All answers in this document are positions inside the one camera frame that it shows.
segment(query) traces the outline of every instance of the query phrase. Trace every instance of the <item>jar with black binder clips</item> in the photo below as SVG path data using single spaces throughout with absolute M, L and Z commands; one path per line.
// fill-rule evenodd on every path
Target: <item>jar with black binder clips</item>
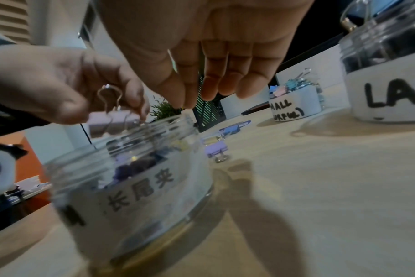
M 350 31 L 340 41 L 353 114 L 372 122 L 415 121 L 415 0 L 404 0 L 372 17 L 370 0 L 356 0 L 341 17 Z M 357 27 L 347 13 L 365 9 Z
M 145 259 L 142 249 L 189 223 L 213 186 L 188 116 L 124 132 L 45 165 L 52 203 L 94 272 Z

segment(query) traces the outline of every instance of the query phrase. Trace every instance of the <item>purple binder clip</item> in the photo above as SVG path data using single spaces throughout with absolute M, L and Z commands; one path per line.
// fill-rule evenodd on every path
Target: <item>purple binder clip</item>
M 204 149 L 204 152 L 209 158 L 214 157 L 215 162 L 224 162 L 227 159 L 229 159 L 228 155 L 224 155 L 223 152 L 227 151 L 227 145 L 224 143 L 224 141 L 219 141 L 214 144 L 206 146 Z

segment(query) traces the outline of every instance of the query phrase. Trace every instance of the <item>tabletop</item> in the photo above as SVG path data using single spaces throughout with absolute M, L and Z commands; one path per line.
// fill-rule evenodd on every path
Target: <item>tabletop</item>
M 276 123 L 262 110 L 212 164 L 213 201 L 132 276 L 415 277 L 415 124 L 355 120 L 344 86 L 325 110 Z M 0 232 L 0 276 L 88 276 L 48 205 Z

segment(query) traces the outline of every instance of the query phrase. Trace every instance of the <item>person's right hand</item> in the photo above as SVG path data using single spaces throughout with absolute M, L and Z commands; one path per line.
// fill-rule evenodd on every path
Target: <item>person's right hand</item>
M 140 79 L 174 107 L 198 97 L 252 96 L 271 80 L 313 0 L 94 0 L 109 35 Z M 173 70 L 168 50 L 176 61 Z

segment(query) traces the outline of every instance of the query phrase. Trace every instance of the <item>person's left hand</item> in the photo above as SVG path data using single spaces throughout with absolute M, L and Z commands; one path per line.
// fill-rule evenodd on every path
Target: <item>person's left hand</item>
M 150 111 L 142 82 L 126 63 L 93 51 L 44 46 L 0 46 L 0 104 L 59 124 L 87 122 L 104 111 L 103 85 L 119 87 L 121 106 L 145 120 Z M 111 109 L 118 95 L 102 93 Z

